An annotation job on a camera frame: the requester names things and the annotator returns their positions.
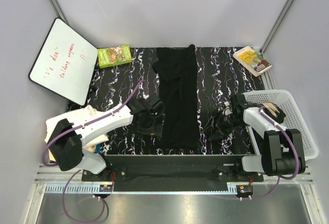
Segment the black t-shirt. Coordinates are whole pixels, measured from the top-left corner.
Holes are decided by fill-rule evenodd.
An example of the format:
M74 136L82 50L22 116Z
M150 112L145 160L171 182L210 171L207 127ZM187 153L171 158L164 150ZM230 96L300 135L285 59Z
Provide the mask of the black t-shirt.
M200 133L195 46L157 48L157 61L152 67L159 76L159 98L165 106L160 146L197 149Z

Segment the white t-shirt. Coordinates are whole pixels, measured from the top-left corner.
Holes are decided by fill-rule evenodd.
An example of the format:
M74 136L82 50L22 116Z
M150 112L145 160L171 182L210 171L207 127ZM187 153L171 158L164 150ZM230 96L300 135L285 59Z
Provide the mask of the white t-shirt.
M70 123L73 123L74 125L79 125L84 124L92 118L95 118L97 115L102 114L104 114L104 112L97 111L95 108L92 108L90 105L87 105L85 108L72 110L56 117L50 118L46 120L47 135L45 138L45 142L48 143L50 141L50 136L54 128L56 127L57 123L63 119L67 119ZM83 148L92 147L106 141L108 141L108 136L101 135L88 143L83 143Z

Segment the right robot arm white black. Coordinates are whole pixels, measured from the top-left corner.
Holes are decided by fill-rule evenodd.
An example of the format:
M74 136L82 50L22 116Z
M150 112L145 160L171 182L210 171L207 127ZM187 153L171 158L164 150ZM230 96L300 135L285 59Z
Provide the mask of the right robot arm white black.
M232 95L213 113L203 133L209 141L222 141L238 126L249 126L260 143L259 155L244 156L233 168L234 177L245 181L252 173L277 176L291 180L305 171L305 155L302 134L298 129L283 125L285 113L276 104L252 102L247 94Z

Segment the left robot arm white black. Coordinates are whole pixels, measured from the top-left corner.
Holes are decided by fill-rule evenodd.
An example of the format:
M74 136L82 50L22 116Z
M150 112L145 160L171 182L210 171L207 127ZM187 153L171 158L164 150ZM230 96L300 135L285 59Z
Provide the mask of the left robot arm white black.
M88 148L107 141L108 132L130 124L136 125L138 133L160 136L158 118L164 110L163 102L157 97L132 98L105 112L88 105L46 120L45 142L61 171L79 168L105 181L111 175L111 168L100 154Z

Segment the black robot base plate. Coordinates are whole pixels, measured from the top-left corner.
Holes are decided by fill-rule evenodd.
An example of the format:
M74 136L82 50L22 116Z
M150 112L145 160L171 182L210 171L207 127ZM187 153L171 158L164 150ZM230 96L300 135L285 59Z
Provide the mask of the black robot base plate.
M262 182L258 173L244 172L241 155L107 155L115 193L214 194L228 183Z

